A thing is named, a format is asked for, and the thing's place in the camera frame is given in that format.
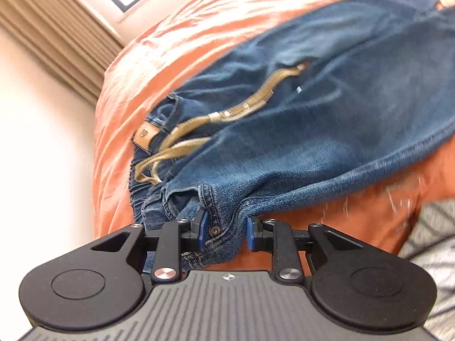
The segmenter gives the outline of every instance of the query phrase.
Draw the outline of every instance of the jeans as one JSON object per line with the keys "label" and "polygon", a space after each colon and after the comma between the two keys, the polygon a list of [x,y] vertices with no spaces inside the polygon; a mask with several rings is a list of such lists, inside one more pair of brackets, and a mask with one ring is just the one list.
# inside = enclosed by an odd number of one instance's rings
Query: jeans
{"label": "jeans", "polygon": [[[147,230],[209,213],[203,253],[183,268],[230,260],[246,218],[366,187],[427,156],[455,131],[455,10],[435,0],[345,0],[277,26],[171,93],[146,120],[160,128],[135,147],[131,205]],[[135,165],[176,124],[227,109],[279,68],[302,62],[267,105],[233,123],[207,124],[186,139],[212,139],[162,162],[162,183],[134,180]],[[153,253],[145,271],[149,271]]]}

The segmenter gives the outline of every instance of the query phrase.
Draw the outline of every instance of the drawstring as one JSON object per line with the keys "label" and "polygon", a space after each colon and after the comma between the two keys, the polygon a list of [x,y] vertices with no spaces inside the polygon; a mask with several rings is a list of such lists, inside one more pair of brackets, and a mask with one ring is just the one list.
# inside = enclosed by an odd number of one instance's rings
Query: drawstring
{"label": "drawstring", "polygon": [[[294,68],[278,69],[267,78],[267,80],[258,91],[256,91],[242,103],[235,105],[227,110],[191,118],[186,122],[177,124],[172,132],[162,141],[158,152],[136,165],[136,181],[150,182],[153,185],[160,183],[161,180],[158,177],[158,165],[160,161],[186,156],[209,141],[211,137],[186,140],[174,144],[178,139],[204,124],[232,122],[234,120],[244,118],[251,113],[254,113],[267,103],[270,97],[274,94],[273,89],[278,84],[280,84],[287,77],[300,75],[305,66],[306,65],[298,65]],[[147,177],[143,174],[143,171],[150,165],[152,165],[152,176]]]}

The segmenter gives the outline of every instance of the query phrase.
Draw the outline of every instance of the denim fabric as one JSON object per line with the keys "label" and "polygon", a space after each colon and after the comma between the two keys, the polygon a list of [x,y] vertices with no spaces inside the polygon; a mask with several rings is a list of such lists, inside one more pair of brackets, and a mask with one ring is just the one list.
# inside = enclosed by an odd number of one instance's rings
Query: denim fabric
{"label": "denim fabric", "polygon": [[[250,215],[318,203],[374,183],[428,155],[454,132],[455,12],[435,0],[345,0],[286,22],[236,47],[188,80],[146,120],[158,150],[177,123],[236,105],[276,69],[310,62],[267,105],[212,136],[191,155],[162,162],[163,183],[131,173],[136,222],[148,230],[208,210],[206,251],[183,267],[231,259]],[[149,271],[153,254],[145,270]]]}

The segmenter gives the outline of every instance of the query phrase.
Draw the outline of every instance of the brown leather label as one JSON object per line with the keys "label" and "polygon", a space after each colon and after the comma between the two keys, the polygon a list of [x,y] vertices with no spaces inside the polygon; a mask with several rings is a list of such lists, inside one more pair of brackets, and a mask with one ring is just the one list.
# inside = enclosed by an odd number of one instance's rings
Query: brown leather label
{"label": "brown leather label", "polygon": [[142,123],[139,129],[134,134],[133,142],[141,149],[148,151],[148,146],[152,138],[160,132],[160,128],[149,122]]}

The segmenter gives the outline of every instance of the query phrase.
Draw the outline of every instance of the gray ridged panel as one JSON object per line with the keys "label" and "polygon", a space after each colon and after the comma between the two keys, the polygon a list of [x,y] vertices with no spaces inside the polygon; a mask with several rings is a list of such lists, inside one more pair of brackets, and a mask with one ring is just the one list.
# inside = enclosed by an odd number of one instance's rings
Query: gray ridged panel
{"label": "gray ridged panel", "polygon": [[144,306],[103,330],[63,334],[35,328],[23,341],[431,341],[422,328],[397,335],[345,329],[320,314],[306,292],[273,282],[268,272],[192,271],[157,286]]}

